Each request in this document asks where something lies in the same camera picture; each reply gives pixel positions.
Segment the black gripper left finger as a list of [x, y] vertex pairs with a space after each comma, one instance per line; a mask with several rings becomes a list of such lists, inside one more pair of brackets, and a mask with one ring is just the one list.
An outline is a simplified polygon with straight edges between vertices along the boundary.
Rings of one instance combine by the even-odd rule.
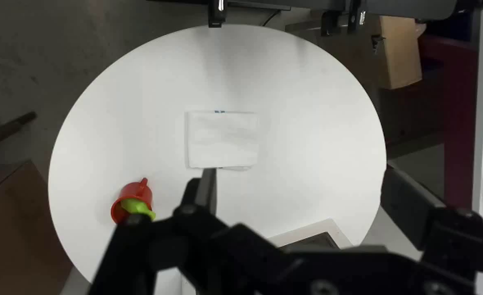
[[187, 184], [181, 206], [161, 222], [131, 214], [113, 232], [89, 295], [154, 295], [158, 274], [177, 269], [197, 291], [210, 295], [208, 269], [199, 251], [205, 222], [217, 215], [217, 171], [205, 170]]

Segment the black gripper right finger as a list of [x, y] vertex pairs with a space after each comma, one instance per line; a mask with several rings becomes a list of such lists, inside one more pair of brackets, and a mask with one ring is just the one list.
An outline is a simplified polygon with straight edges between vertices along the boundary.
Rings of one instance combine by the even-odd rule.
[[393, 166], [384, 176], [382, 209], [426, 261], [483, 273], [483, 219], [479, 214], [446, 206]]

